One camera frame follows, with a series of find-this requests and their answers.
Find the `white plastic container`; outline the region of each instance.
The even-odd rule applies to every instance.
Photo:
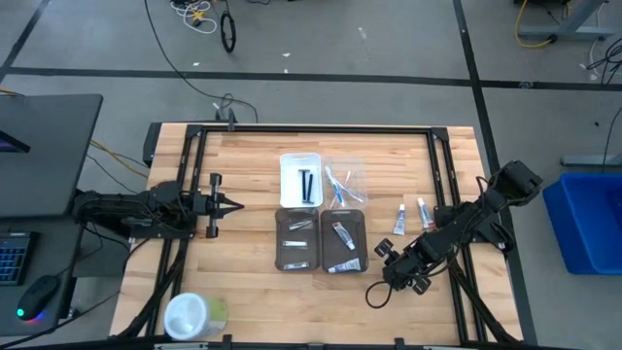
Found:
[[[197,340],[222,332],[226,319],[221,300],[182,293],[166,305],[164,329],[175,340]]]
[[[302,201],[302,173],[306,173],[306,186],[309,175],[313,175],[311,201]],[[324,201],[322,187],[322,159],[318,154],[287,154],[281,156],[281,206],[284,208],[318,207]]]

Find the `black computer mouse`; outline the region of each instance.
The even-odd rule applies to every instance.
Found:
[[[53,297],[59,284],[56,276],[39,277],[21,296],[17,304],[17,316],[24,321],[37,317]]]

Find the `white tray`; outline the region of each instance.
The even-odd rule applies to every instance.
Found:
[[[313,203],[302,202],[301,169],[309,170],[306,174],[306,186],[309,174],[313,174],[311,200]],[[287,154],[281,156],[281,206],[284,208],[318,207],[322,205],[322,159],[318,154]]]

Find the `white cable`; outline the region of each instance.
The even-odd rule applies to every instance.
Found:
[[[173,2],[171,2],[171,8],[175,10],[175,13],[179,17],[182,18],[184,25],[201,34],[213,34],[214,32],[216,32],[216,30],[218,29],[218,24],[216,23],[216,21],[205,17],[198,19],[201,22],[209,21],[214,24],[214,29],[207,31],[194,27],[191,23],[188,23],[187,18],[194,18],[194,12],[200,12],[205,15],[211,7],[212,5],[209,3],[209,1],[196,1],[194,3],[188,4],[185,8],[178,8],[174,5]]]
[[[605,5],[605,3],[602,3],[601,6],[599,7],[599,10],[596,11],[596,27],[599,28],[601,26],[601,11],[603,10],[603,6]],[[590,47],[590,52],[588,54],[588,57],[590,59],[588,67],[591,66],[592,64],[594,64],[594,47],[596,47],[596,43],[599,41],[598,38],[594,39],[594,42],[592,43],[592,47]],[[592,72],[594,72],[594,74],[597,77],[601,76],[601,73],[598,71],[597,67],[592,68]]]

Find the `keyboard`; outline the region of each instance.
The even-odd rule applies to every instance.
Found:
[[[0,287],[21,285],[34,237],[34,232],[0,232]]]

